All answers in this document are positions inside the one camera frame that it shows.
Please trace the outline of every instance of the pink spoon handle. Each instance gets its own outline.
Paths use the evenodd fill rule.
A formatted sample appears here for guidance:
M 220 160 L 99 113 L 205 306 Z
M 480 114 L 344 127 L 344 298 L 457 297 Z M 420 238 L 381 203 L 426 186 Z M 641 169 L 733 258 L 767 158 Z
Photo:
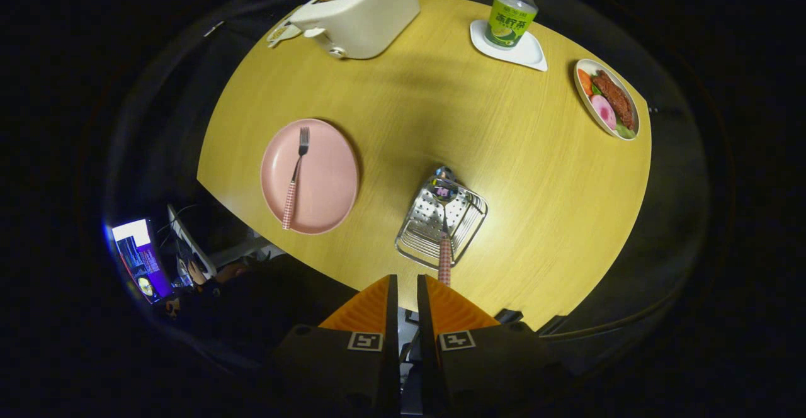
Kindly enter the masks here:
M 440 283 L 451 286 L 451 258 L 453 257 L 451 248 L 451 238 L 443 235 L 440 241 Z
M 297 200 L 297 183 L 288 185 L 288 194 L 285 195 L 283 208 L 283 229 L 291 229 L 291 219 L 294 217 L 294 201 Z

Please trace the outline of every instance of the white toaster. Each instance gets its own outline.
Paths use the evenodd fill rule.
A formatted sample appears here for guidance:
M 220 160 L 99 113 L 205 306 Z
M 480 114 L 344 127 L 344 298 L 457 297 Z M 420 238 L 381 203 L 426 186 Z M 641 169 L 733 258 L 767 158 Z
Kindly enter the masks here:
M 381 54 L 420 13 L 417 0 L 310 0 L 290 21 L 333 57 Z

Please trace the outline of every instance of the green vegetable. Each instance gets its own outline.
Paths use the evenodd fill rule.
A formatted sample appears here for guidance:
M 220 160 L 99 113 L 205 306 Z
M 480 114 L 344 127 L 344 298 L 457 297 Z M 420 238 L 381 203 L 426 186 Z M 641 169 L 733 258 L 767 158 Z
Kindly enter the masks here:
M 635 137 L 635 132 L 625 127 L 621 120 L 616 121 L 616 133 L 621 135 L 622 138 L 627 138 L 628 140 L 631 140 Z

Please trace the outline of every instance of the pink plate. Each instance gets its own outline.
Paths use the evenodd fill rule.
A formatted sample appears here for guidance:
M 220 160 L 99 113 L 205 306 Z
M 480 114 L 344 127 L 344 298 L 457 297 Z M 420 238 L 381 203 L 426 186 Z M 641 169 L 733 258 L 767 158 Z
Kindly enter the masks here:
M 358 166 L 350 143 L 322 120 L 291 122 L 271 139 L 260 165 L 260 183 L 268 208 L 283 219 L 288 184 L 297 163 L 300 128 L 310 128 L 308 154 L 297 173 L 297 205 L 291 229 L 300 234 L 322 234 L 348 216 L 358 194 Z

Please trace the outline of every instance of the green bottle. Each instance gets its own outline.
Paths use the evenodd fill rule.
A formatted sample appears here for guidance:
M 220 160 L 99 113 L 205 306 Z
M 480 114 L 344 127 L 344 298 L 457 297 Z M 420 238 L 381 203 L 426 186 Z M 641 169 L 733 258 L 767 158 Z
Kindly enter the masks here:
M 484 40 L 499 50 L 512 50 L 536 14 L 538 6 L 533 0 L 493 0 Z

